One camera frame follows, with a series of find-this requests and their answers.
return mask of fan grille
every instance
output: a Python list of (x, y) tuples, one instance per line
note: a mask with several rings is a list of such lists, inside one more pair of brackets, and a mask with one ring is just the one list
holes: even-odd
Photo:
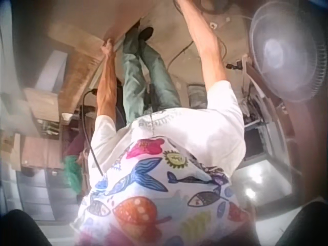
[(326, 75), (322, 32), (310, 16), (283, 2), (269, 2), (255, 14), (250, 31), (255, 65), (270, 90), (288, 101), (319, 91)]

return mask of green pants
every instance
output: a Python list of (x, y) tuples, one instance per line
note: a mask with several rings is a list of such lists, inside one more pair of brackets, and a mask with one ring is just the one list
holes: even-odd
[(128, 124), (145, 114), (146, 81), (142, 74), (140, 58), (149, 70), (158, 110), (181, 107), (179, 95), (163, 59), (144, 40), (138, 40), (138, 29), (132, 28), (123, 43), (123, 106)]

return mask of raised arm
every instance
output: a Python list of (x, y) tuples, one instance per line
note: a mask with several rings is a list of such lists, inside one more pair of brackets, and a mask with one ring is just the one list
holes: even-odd
[(216, 82), (227, 79), (218, 39), (192, 0), (177, 0), (177, 2), (180, 4), (191, 38), (198, 50), (206, 90), (209, 91)]
[(113, 44), (108, 40), (102, 51), (105, 55), (104, 70), (100, 78), (97, 92), (97, 116), (107, 115), (116, 122), (116, 75), (115, 75), (115, 53)]

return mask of shoe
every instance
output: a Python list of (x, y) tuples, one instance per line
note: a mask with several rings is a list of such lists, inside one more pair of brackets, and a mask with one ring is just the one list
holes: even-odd
[(138, 39), (144, 40), (146, 42), (148, 39), (150, 39), (150, 37), (153, 35), (153, 33), (154, 33), (154, 28), (147, 27), (139, 33)]

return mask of green cloth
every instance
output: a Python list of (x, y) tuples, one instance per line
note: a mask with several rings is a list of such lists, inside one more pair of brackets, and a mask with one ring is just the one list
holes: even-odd
[(64, 174), (69, 186), (79, 194), (82, 190), (82, 168), (77, 164), (76, 155), (68, 155), (64, 159)]
[(138, 40), (138, 29), (132, 28), (123, 43), (123, 105), (128, 124), (145, 114), (146, 81), (142, 74), (140, 58), (149, 70), (159, 104), (158, 110), (181, 107), (178, 92), (163, 59), (144, 40)]

